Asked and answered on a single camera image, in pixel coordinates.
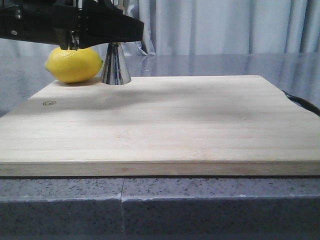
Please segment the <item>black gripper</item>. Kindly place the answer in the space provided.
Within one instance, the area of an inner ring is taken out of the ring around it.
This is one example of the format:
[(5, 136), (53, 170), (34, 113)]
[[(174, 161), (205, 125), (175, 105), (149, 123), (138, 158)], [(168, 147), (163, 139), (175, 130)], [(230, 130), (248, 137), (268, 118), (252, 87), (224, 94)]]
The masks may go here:
[(81, 42), (81, 0), (2, 0), (2, 39), (84, 49)]

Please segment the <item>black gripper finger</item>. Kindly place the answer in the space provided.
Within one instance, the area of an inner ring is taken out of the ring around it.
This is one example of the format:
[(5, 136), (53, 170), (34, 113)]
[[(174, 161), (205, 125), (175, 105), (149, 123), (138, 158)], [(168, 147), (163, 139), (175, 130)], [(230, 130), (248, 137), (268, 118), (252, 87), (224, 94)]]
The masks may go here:
[(123, 14), (110, 0), (84, 0), (79, 29), (79, 47), (136, 42), (143, 39), (144, 23)]

